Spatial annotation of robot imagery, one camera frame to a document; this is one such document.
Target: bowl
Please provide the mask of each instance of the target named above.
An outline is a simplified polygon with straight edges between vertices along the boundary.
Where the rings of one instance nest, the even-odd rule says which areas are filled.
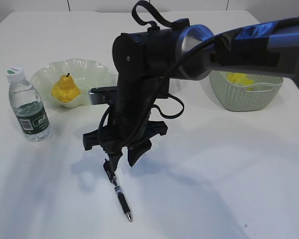
[[[70,73],[81,94],[68,103],[54,98],[51,90],[62,75]],[[49,63],[38,70],[30,79],[31,84],[38,90],[43,101],[53,107],[74,108],[79,105],[89,105],[88,91],[94,87],[113,86],[115,82],[108,73],[108,68],[97,61],[72,58]]]

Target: white table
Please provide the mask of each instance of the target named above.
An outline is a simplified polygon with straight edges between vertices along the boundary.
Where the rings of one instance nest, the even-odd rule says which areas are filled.
[[[214,33],[257,21],[246,11],[173,11]],[[0,239],[299,239],[299,91],[286,79],[264,110],[225,110],[208,79],[171,81],[185,113],[118,178],[133,211],[123,215],[100,147],[84,151],[106,106],[56,110],[54,137],[22,138],[8,103],[5,70],[30,76],[49,62],[81,57],[109,66],[121,31],[145,31],[129,13],[16,12],[0,24]],[[166,114],[179,110],[159,100]],[[151,119],[161,120],[156,110]]]

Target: pen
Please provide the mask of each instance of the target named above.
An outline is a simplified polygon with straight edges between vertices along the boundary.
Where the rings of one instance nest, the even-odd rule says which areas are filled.
[[[113,183],[113,185],[114,185],[116,195],[118,196],[118,199],[120,201],[120,204],[121,204],[121,207],[123,209],[125,216],[131,222],[133,220],[133,218],[132,218],[132,213],[131,213],[130,207],[128,206],[128,204],[126,202],[126,199],[124,197],[121,187],[117,184],[116,175],[114,172],[111,171],[110,162],[107,159],[105,159],[103,168],[104,168],[106,174],[108,175],[110,182]]]

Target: plastic bottle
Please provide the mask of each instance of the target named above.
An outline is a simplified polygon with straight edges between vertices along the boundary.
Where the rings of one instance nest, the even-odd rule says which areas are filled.
[[[20,67],[6,71],[10,83],[9,102],[29,141],[42,141],[51,135],[51,126],[38,91],[26,80]]]

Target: green woven basket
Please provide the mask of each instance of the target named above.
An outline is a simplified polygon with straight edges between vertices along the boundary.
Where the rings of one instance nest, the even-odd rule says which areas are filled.
[[[226,76],[227,72],[212,71],[209,80],[220,103],[230,111],[262,110],[273,100],[284,81],[282,77],[247,74],[254,84],[237,86]]]

